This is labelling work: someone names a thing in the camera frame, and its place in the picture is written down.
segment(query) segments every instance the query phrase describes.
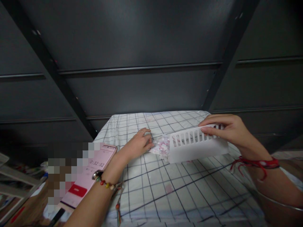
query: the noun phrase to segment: wrist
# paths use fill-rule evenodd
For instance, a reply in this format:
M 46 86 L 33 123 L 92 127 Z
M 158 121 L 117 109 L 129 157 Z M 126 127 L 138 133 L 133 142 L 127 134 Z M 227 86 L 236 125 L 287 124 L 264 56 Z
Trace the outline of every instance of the wrist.
M 120 152 L 116 153 L 104 170 L 102 179 L 108 183 L 116 184 L 126 165 L 127 161 L 124 156 Z
M 245 147 L 238 147 L 243 158 L 248 160 L 272 160 L 271 155 L 265 147 L 256 139 L 254 144 Z
M 125 148 L 125 147 L 123 147 L 119 152 L 117 152 L 116 155 L 117 155 L 118 159 L 120 159 L 121 161 L 123 161 L 125 163 L 125 165 L 127 165 L 132 160 L 127 148 Z

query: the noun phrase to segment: beaded bracelet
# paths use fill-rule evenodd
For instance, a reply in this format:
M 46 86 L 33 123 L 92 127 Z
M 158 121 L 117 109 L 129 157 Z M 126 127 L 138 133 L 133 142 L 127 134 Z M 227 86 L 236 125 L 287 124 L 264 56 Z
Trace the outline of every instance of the beaded bracelet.
M 103 171 L 97 170 L 96 172 L 94 172 L 92 179 L 97 182 L 100 182 L 100 185 L 105 185 L 106 188 L 110 188 L 111 190 L 121 189 L 121 186 L 124 182 L 120 182 L 117 184 L 106 183 L 105 180 L 102 180 L 101 178 L 102 173 Z
M 113 194 L 112 198 L 115 197 L 116 193 L 120 190 L 120 196 L 119 196 L 118 202 L 116 204 L 117 225 L 119 227 L 121 225 L 120 200 L 121 200 L 121 195 L 123 192 L 124 181 L 122 181 L 118 184 L 106 183 L 105 180 L 102 180 L 102 178 L 101 178 L 102 173 L 103 173 L 103 171 L 97 170 L 96 172 L 94 172 L 92 179 L 97 182 L 100 182 L 100 185 L 105 185 L 106 188 L 110 188 L 111 190 L 116 190 L 116 192 Z

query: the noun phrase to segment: hand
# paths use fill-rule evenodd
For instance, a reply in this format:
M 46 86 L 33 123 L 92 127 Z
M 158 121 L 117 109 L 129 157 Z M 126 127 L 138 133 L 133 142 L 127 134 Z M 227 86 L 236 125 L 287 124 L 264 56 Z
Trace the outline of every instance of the hand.
M 142 155 L 154 146 L 152 143 L 152 136 L 150 134 L 145 136 L 146 132 L 151 132 L 150 129 L 143 128 L 137 132 L 136 135 L 119 151 L 123 152 L 128 162 Z
M 206 134 L 216 135 L 233 143 L 241 149 L 260 149 L 262 144 L 248 131 L 242 119 L 232 114 L 212 114 L 208 115 L 198 126 L 205 126 L 213 123 L 225 125 L 223 130 L 212 127 L 201 128 Z

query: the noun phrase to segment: metal beam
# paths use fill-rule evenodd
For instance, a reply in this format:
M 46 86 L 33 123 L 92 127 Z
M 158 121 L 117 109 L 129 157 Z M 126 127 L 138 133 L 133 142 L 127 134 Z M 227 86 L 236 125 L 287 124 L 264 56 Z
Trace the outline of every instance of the metal beam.
M 281 66 L 281 65 L 302 64 L 302 63 L 303 63 L 303 56 L 247 59 L 247 60 L 239 60 L 236 65 L 236 68 Z
M 5 176 L 13 178 L 17 181 L 21 181 L 21 182 L 24 182 L 24 183 L 32 185 L 32 186 L 39 184 L 39 180 L 36 180 L 35 178 L 30 177 L 30 176 L 26 175 L 25 173 L 22 173 L 18 170 L 10 168 L 6 165 L 3 165 L 0 167 L 0 174 L 3 174 Z
M 289 128 L 289 130 L 285 132 L 285 136 L 279 137 L 266 144 L 265 148 L 269 153 L 273 153 L 301 135 L 303 135 L 303 121 L 296 123 L 293 127 Z
M 276 57 L 276 58 L 261 58 L 261 59 L 247 59 L 239 60 L 236 68 L 248 67 L 265 67 L 271 65 L 290 65 L 302 64 L 303 56 L 290 57 Z M 107 69 L 91 69 L 91 70 L 75 70 L 75 71 L 61 71 L 58 70 L 59 75 L 66 78 L 80 78 L 80 77 L 100 77 L 111 75 L 129 75 L 129 74 L 146 74 L 146 73 L 160 73 L 160 72 L 186 72 L 194 70 L 213 70 L 218 69 L 222 62 L 201 62 L 192 64 L 175 64 L 175 65 L 161 65 L 161 66 L 144 66 L 144 67 L 125 67 L 125 68 L 107 68 Z M 0 82 L 16 82 L 26 80 L 45 79 L 42 73 L 27 73 L 16 75 L 0 75 Z
M 0 193 L 5 194 L 5 195 L 9 195 L 9 196 L 12 196 L 12 197 L 18 197 L 18 198 L 23 198 L 23 197 L 27 196 L 26 191 L 8 186 L 6 184 L 1 184 L 1 183 L 0 183 Z
M 233 114 L 233 113 L 255 113 L 255 112 L 272 112 L 272 111 L 288 111 L 288 110 L 303 110 L 303 106 L 227 109 L 227 110 L 214 110 L 212 113 L 213 114 Z
M 48 143 L 39 143 L 39 144 L 24 144 L 22 147 L 31 148 L 31 147 L 48 147 Z
M 86 120 L 109 120 L 111 116 L 93 116 L 86 117 Z M 64 118 L 45 118 L 45 119 L 17 119 L 17 120 L 3 120 L 0 125 L 17 125 L 17 124 L 35 124 L 35 123 L 50 123 L 50 122 L 67 122 L 76 121 L 73 117 Z
M 244 32 L 246 31 L 246 28 L 248 27 L 248 24 L 255 12 L 255 9 L 259 4 L 259 0 L 236 1 L 235 2 L 236 7 L 238 6 L 237 4 L 242 4 L 240 14 L 235 17 L 235 25 L 232 30 L 225 52 L 223 54 L 223 63 L 220 66 L 220 68 L 217 70 L 214 79 L 212 81 L 211 87 L 208 90 L 208 94 L 205 99 L 205 102 L 202 105 L 202 109 L 209 112 L 212 112 L 213 100 L 216 96 L 217 91 L 220 88 L 220 85 L 224 77 L 226 75 L 231 74 L 231 72 L 234 70 L 237 64 L 238 59 L 235 56 L 235 53 L 239 47 Z
M 44 45 L 30 19 L 24 12 L 21 4 L 17 0 L 1 0 L 1 2 L 44 66 L 42 73 L 49 82 L 49 85 L 59 95 L 71 111 L 76 121 L 93 140 L 97 136 L 96 130 L 86 119 L 86 115 L 81 105 L 65 79 L 59 75 L 54 59 Z
M 167 72 L 188 72 L 196 70 L 214 70 L 218 69 L 222 62 L 200 62 L 189 64 L 158 65 L 143 67 L 124 67 L 124 68 L 107 68 L 107 69 L 90 69 L 76 71 L 59 71 L 60 75 L 65 77 L 81 77 L 81 74 L 97 74 L 97 76 L 115 76 L 145 73 L 167 73 Z
M 254 137 L 281 137 L 285 136 L 285 133 L 265 133 L 265 134 L 253 134 Z

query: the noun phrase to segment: right hand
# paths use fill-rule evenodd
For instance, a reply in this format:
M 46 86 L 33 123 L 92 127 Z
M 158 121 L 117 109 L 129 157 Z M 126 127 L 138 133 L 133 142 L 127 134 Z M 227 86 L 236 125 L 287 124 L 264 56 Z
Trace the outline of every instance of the right hand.
M 225 128 L 221 130 L 213 127 L 204 127 L 201 128 L 201 131 L 206 134 L 224 138 L 239 149 L 250 149 L 256 146 L 256 144 L 261 145 L 260 142 L 248 131 L 239 116 L 233 114 L 211 114 L 208 115 L 198 126 L 201 127 L 214 123 L 221 123 Z

